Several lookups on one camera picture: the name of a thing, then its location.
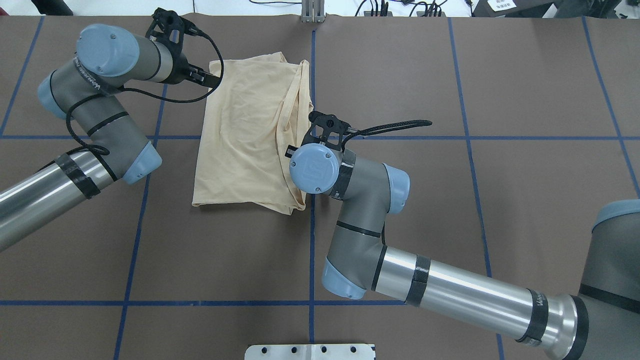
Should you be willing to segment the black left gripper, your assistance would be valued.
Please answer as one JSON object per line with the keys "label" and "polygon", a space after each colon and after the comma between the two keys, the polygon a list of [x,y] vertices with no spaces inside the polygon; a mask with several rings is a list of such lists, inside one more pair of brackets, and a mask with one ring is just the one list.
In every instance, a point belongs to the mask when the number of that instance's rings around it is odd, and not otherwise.
{"label": "black left gripper", "polygon": [[184,54],[173,57],[172,69],[167,76],[167,84],[176,85],[183,81],[189,81],[211,90],[217,89],[223,79],[220,76],[208,73],[194,64],[190,64]]}

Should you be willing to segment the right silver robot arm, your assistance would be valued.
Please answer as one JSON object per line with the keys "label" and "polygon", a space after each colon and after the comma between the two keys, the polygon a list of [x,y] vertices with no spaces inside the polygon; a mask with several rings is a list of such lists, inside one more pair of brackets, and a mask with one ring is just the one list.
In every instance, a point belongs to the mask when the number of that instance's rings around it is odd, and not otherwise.
{"label": "right silver robot arm", "polygon": [[590,296],[639,280],[637,199],[606,139],[356,139],[343,200],[314,202],[314,341],[378,359],[637,360],[639,315]]}

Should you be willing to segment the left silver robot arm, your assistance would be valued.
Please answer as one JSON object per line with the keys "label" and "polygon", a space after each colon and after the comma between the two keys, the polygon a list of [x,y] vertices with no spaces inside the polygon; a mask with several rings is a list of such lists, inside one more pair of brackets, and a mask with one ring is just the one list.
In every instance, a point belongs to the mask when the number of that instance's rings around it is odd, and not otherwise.
{"label": "left silver robot arm", "polygon": [[130,80],[179,84],[183,80],[217,89],[224,77],[190,64],[182,51],[185,35],[210,36],[179,22],[178,41],[168,25],[146,36],[119,26],[94,23],[77,40],[73,59],[38,87],[42,106],[65,121],[78,147],[55,157],[1,194],[1,250],[4,251],[112,183],[132,185],[162,164],[153,143],[117,98]]}

